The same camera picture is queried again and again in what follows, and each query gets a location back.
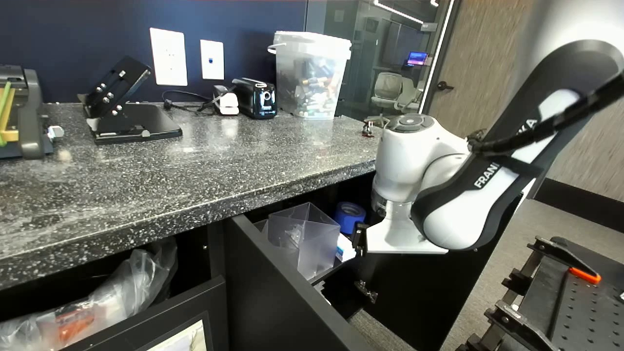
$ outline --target granite countertop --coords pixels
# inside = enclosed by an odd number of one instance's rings
[[[48,160],[0,162],[0,289],[375,170],[362,123],[172,111],[182,139],[96,146],[81,107]]]

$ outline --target plastic container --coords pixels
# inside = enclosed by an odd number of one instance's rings
[[[305,119],[334,119],[352,41],[278,31],[270,53],[278,55],[278,107]]]
[[[266,232],[305,279],[334,267],[340,224],[313,203],[270,215]]]

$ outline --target wall outlet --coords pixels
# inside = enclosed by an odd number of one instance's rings
[[[202,41],[202,76],[206,80],[227,78],[227,55],[223,41]]]

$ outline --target white robotic arm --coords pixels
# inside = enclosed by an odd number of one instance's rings
[[[385,131],[373,184],[385,221],[367,230],[369,254],[492,242],[588,119],[624,96],[624,2],[535,6],[521,53],[531,74],[482,139],[463,141],[422,115]]]

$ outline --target plastic bag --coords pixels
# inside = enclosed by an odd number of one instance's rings
[[[155,302],[176,265],[176,242],[135,250],[87,301],[0,324],[0,351],[52,351],[120,324]]]

